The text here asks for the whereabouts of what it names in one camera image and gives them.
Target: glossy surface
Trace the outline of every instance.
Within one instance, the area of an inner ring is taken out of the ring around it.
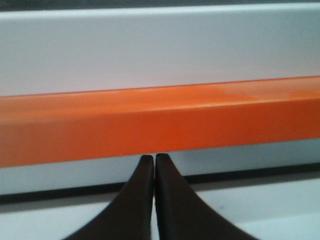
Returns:
[[[1,167],[319,137],[319,76],[0,97]]]

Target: white panel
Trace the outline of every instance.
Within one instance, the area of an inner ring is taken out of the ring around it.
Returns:
[[[320,239],[320,179],[215,189],[197,194],[219,214],[261,240]]]
[[[170,152],[183,175],[320,162],[320,138]],[[140,155],[0,168],[0,194],[125,182]]]
[[[98,215],[116,194],[2,205],[0,239],[64,239]]]
[[[0,96],[320,75],[320,3],[0,12]]]

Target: orange bar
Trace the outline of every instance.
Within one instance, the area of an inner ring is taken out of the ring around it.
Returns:
[[[320,76],[0,97],[0,167],[320,138]]]

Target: dark stripe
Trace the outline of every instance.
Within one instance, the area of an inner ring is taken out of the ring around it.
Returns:
[[[189,184],[202,184],[211,182],[256,179],[294,174],[313,173],[320,171],[320,163],[300,164],[293,166],[268,167],[241,171],[228,171],[209,174],[184,176]]]
[[[318,3],[319,0],[0,0],[0,11],[148,8],[274,3]]]
[[[94,186],[0,195],[0,205],[114,193],[120,191],[124,184],[124,182],[120,182]]]

